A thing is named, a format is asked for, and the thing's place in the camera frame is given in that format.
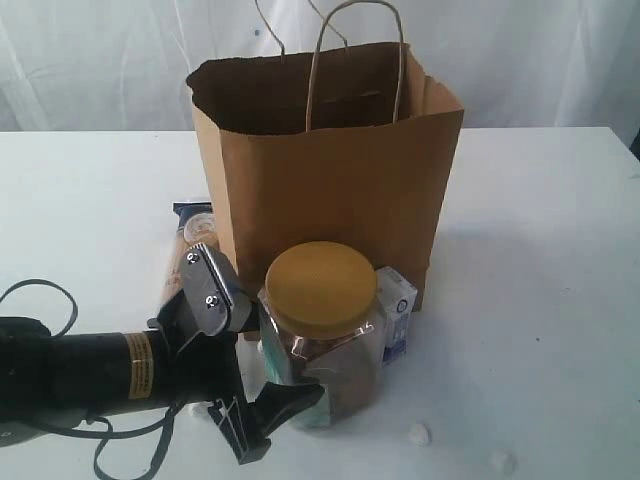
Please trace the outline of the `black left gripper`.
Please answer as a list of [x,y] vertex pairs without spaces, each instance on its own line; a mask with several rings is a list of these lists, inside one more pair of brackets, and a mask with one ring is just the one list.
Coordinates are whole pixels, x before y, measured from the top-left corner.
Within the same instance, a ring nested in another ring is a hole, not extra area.
[[265,455],[265,437],[316,405],[319,384],[267,382],[253,402],[246,399],[236,344],[258,326],[251,301],[228,258],[200,242],[179,267],[182,291],[148,322],[154,377],[150,399],[180,406],[208,402],[208,415],[240,463]]

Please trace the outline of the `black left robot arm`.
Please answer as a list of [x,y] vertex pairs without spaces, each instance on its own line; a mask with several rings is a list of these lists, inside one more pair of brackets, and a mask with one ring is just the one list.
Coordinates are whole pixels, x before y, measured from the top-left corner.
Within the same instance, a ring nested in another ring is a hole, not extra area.
[[88,438],[81,423],[164,408],[150,468],[162,464],[178,412],[204,402],[237,461],[262,459],[270,434],[314,406],[316,382],[266,383],[248,400],[236,343],[255,330],[263,308],[242,287],[229,260],[205,244],[181,258],[179,291],[145,331],[52,334],[40,321],[1,321],[1,442],[43,434]]

